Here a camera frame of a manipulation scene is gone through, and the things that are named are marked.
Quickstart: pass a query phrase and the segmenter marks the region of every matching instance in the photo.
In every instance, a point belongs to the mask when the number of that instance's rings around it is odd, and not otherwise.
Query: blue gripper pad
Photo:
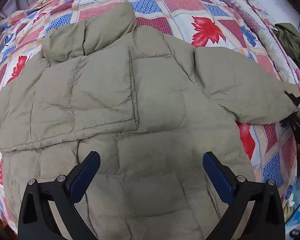
[[[209,176],[214,188],[216,189],[221,201],[223,203],[227,203],[228,205],[230,205],[234,199],[234,192],[229,181],[221,171],[222,167],[220,168],[218,167],[218,165],[213,160],[213,158],[209,155],[209,153],[205,153],[203,155],[202,165],[205,172]]]
[[[101,159],[99,153],[91,151],[83,162],[79,166],[76,166],[80,168],[80,171],[69,187],[70,200],[72,203],[80,202],[92,179],[99,170],[100,163]]]

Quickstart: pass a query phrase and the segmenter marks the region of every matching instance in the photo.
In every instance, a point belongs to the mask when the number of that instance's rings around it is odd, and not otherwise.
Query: floral blanket
[[[1,22],[5,30],[0,38],[0,90],[41,50],[42,38],[50,29],[98,16],[123,1],[133,4],[137,25],[152,26],[196,47],[233,49],[300,90],[300,71],[272,33],[267,12],[255,0],[39,0]],[[284,202],[296,176],[291,129],[279,123],[238,127],[256,181],[274,179]],[[6,205],[4,187],[9,185],[2,184],[1,169],[0,152],[0,219],[17,231]]]

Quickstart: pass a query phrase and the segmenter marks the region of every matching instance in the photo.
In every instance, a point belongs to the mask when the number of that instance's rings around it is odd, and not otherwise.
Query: bed
[[[50,29],[98,16],[123,1],[133,4],[137,25],[152,26],[196,47],[235,50],[279,80],[297,84],[300,91],[300,70],[284,52],[271,30],[273,21],[256,0],[39,0],[0,23],[5,28],[0,37],[0,90],[41,50]],[[238,127],[256,181],[274,179],[285,204],[297,174],[291,129],[279,123],[238,123]],[[0,152],[0,219],[17,232],[4,187]]]

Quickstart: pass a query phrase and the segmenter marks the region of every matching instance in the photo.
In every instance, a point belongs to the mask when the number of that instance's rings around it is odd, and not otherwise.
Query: olive green fabric
[[[273,30],[286,53],[300,62],[300,33],[291,23],[278,23]]]
[[[128,2],[51,30],[0,93],[13,217],[30,178],[68,174],[94,150],[101,167],[76,207],[99,239],[205,239],[227,205],[203,154],[253,181],[236,121],[267,124],[298,111],[284,90],[298,88],[235,51],[136,28]]]

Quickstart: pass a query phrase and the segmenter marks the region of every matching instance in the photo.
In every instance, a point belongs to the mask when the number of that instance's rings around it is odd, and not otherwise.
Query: metal screw
[[[237,177],[237,180],[240,181],[240,182],[244,182],[246,180],[246,178],[244,176],[242,176],[242,175],[239,175]]]
[[[269,179],[269,180],[268,180],[268,183],[269,183],[271,186],[273,186],[273,185],[275,184],[275,182],[274,182],[273,179]]]
[[[65,179],[66,179],[66,176],[65,176],[65,175],[60,175],[60,176],[57,178],[57,181],[63,182]]]
[[[28,184],[29,185],[32,185],[32,184],[34,184],[35,183],[35,179],[30,179],[29,181],[28,181]]]

